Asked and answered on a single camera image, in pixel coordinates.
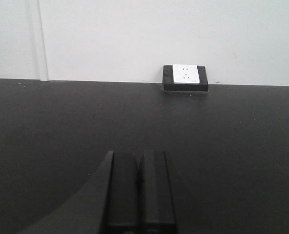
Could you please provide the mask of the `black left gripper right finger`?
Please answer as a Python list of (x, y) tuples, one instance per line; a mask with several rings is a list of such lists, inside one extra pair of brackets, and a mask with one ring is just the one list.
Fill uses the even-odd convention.
[(176, 221), (164, 152), (148, 150), (140, 162), (141, 229), (144, 234), (174, 234)]

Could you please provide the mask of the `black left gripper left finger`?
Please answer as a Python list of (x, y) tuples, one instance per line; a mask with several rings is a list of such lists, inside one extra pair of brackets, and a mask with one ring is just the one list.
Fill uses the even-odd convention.
[(132, 153), (112, 152), (103, 234), (135, 234), (139, 227), (138, 165)]

